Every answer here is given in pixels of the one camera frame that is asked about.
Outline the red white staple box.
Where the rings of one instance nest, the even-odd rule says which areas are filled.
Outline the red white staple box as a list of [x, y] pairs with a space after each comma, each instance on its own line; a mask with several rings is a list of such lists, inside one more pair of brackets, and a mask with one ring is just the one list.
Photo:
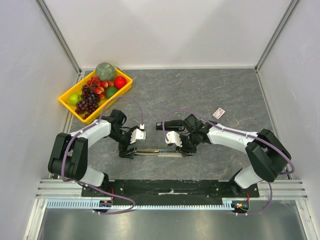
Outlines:
[[214, 118], [216, 118], [217, 120], [219, 120], [224, 114], [225, 114], [225, 110], [223, 110], [222, 108], [218, 108], [213, 114], [212, 116]]

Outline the white black stapler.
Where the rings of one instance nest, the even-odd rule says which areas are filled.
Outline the white black stapler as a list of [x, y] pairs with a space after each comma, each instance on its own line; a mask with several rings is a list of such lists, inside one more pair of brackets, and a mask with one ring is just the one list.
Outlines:
[[137, 149], [134, 152], [135, 156], [158, 156], [168, 158], [182, 158], [183, 155], [176, 150], [167, 149]]

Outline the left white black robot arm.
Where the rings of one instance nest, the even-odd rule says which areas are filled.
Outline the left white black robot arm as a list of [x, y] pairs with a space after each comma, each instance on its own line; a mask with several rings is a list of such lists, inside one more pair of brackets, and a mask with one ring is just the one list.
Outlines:
[[103, 138], [111, 138], [118, 143], [119, 156], [133, 158], [134, 148], [128, 147], [135, 142], [140, 128], [124, 127], [127, 116], [114, 109], [110, 116], [103, 116], [87, 127], [72, 133], [59, 133], [54, 141], [48, 162], [48, 171], [65, 180], [79, 181], [92, 185], [92, 191], [99, 197], [111, 192], [112, 185], [108, 174], [95, 170], [88, 165], [89, 148]]

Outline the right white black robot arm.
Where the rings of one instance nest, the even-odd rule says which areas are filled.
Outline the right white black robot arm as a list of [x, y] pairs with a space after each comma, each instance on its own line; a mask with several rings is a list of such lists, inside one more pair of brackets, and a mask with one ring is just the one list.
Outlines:
[[199, 144], [222, 145], [245, 153], [250, 165], [231, 178], [229, 191], [242, 196], [247, 188], [261, 181], [272, 183], [282, 174], [292, 157], [279, 139], [268, 129], [259, 132], [238, 131], [215, 121], [203, 121], [190, 114], [182, 125], [186, 133], [175, 134], [177, 149], [194, 154]]

